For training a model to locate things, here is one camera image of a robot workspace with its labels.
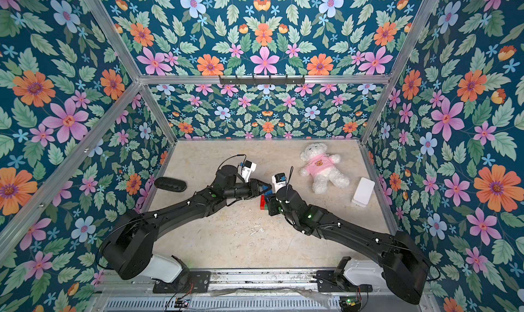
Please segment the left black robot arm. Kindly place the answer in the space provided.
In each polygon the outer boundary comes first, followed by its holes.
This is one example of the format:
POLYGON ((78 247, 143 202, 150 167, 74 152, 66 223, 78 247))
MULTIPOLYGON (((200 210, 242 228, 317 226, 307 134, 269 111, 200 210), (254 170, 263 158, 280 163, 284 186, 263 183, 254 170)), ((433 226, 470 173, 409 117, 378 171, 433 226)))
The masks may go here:
POLYGON ((187 267, 175 257, 153 253, 159 238, 187 223, 214 215, 229 200, 233 203, 251 200, 271 189, 267 182, 245 180, 233 165, 222 166, 211 185, 180 203, 151 212, 125 213, 102 242, 100 256, 123 280, 140 276, 173 283, 187 267))

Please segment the aluminium front rail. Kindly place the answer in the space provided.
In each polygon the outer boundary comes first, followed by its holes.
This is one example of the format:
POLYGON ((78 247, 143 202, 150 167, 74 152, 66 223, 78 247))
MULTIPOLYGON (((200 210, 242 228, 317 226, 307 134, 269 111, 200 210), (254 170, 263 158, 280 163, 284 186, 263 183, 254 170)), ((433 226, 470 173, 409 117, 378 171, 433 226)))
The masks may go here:
POLYGON ((418 305, 385 286, 337 287, 331 268, 194 269, 180 290, 108 272, 88 311, 439 311, 425 290, 418 305))

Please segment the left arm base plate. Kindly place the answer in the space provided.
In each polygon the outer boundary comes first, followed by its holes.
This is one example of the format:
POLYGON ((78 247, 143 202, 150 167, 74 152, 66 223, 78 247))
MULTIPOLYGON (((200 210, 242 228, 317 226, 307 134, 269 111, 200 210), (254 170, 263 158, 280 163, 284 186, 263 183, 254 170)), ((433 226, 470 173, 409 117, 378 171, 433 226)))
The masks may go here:
POLYGON ((153 288, 154 294, 175 294, 187 293, 191 291, 193 294, 202 294, 208 291, 210 285, 211 272, 197 271, 190 269, 182 260, 172 255, 169 262, 175 263, 175 271, 177 276, 172 282, 165 282, 157 279, 153 288))

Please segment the white teddy bear pink shirt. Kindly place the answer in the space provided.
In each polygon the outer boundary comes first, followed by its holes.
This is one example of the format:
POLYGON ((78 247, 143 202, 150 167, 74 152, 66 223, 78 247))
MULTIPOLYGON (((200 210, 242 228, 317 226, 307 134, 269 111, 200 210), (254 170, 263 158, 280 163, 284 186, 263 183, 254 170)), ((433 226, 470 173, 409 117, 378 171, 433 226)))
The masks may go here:
POLYGON ((305 163, 300 175, 312 177, 312 191, 318 195, 327 192, 329 183, 340 189, 347 188, 350 184, 349 177, 337 167, 341 162, 341 155, 328 154, 327 148, 326 144, 313 143, 300 154, 300 159, 305 163))

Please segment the red lego brick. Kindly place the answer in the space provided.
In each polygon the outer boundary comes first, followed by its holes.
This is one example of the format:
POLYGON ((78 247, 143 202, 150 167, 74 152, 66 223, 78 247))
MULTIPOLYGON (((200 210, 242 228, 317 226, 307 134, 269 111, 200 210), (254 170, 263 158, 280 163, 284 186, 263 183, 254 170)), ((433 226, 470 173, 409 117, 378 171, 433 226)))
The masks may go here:
POLYGON ((266 209, 266 196, 262 195, 260 197, 260 210, 266 209))

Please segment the white rectangular box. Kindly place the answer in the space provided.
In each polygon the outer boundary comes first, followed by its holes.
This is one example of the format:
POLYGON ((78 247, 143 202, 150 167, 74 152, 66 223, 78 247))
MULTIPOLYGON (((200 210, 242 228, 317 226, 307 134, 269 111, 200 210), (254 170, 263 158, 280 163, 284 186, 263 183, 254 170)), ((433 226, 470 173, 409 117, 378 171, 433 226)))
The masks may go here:
POLYGON ((371 201, 374 188, 375 182, 368 178, 362 177, 352 197, 352 203, 359 207, 366 208, 371 201))

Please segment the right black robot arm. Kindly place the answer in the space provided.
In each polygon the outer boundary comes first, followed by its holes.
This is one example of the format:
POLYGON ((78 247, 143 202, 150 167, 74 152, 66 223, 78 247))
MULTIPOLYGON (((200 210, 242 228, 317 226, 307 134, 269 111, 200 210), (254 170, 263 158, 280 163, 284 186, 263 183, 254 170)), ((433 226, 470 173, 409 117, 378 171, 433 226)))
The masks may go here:
POLYGON ((382 278, 393 294, 412 305, 420 303, 433 264, 409 235, 380 233, 345 221, 325 208, 307 204, 292 186, 264 201, 270 216, 284 216, 305 236, 331 240, 368 257, 382 268, 382 278))

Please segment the black hook rail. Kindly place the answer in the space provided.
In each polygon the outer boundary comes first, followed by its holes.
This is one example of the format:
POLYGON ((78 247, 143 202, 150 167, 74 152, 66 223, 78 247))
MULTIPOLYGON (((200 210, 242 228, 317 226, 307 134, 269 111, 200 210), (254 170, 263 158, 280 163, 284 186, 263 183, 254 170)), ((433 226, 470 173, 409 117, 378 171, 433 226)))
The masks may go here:
POLYGON ((302 85, 306 83, 305 77, 297 76, 219 76, 221 85, 302 85))

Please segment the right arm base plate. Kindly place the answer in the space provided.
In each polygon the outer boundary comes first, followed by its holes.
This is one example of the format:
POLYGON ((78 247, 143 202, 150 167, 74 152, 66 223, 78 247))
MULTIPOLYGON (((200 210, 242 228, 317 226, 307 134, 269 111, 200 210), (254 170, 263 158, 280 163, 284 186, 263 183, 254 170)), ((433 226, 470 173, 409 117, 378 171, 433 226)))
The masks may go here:
POLYGON ((344 257, 335 269, 330 270, 318 270, 313 278, 317 282, 317 289, 320 293, 358 293, 364 292, 369 293, 373 291, 372 285, 360 285, 357 286, 350 282, 343 275, 344 268, 348 262, 352 259, 349 256, 344 257))

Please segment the black oval case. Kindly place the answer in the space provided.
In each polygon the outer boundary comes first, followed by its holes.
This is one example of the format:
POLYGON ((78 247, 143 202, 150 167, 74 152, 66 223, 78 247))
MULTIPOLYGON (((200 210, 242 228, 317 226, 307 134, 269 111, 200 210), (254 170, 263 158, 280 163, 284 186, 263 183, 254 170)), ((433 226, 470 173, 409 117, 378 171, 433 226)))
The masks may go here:
POLYGON ((154 185, 157 189, 174 193, 181 193, 187 189, 187 183, 185 181, 170 177, 159 177, 154 181, 154 185))

